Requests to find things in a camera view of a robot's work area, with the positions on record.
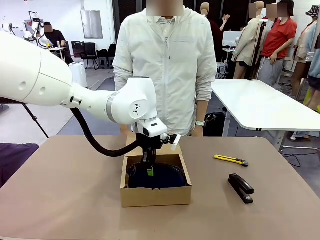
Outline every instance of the black stapler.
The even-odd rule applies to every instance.
[[[242,177],[236,173],[230,174],[228,182],[245,204],[252,204],[254,202],[250,195],[254,194],[255,190]]]

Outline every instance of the cardboard box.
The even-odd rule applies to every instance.
[[[128,136],[126,144],[129,145],[135,140],[136,136],[132,134]],[[154,190],[150,188],[128,188],[129,175],[127,174],[127,168],[140,162],[143,156],[142,149],[139,147],[124,157],[120,186],[122,207],[188,205],[191,203],[192,184],[180,146],[172,151],[170,144],[164,145],[161,150],[157,150],[156,155],[157,163],[179,167],[185,174],[187,186]]]

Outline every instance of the purple cloth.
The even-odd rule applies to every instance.
[[[37,144],[0,143],[0,188],[37,151]]]

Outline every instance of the man in white jacket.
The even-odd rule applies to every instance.
[[[115,90],[123,88],[130,77],[151,78],[158,117],[168,130],[203,137],[217,72],[210,23],[183,5],[178,16],[166,15],[177,0],[153,1],[160,2],[156,12],[161,16],[150,15],[148,6],[121,25],[113,62]],[[123,134],[130,131],[129,126],[121,126]]]

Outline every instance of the black hair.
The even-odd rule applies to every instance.
[[[294,1],[292,1],[292,0],[281,0],[279,3],[280,4],[287,4],[289,17],[294,16],[294,8],[295,8],[295,2]]]

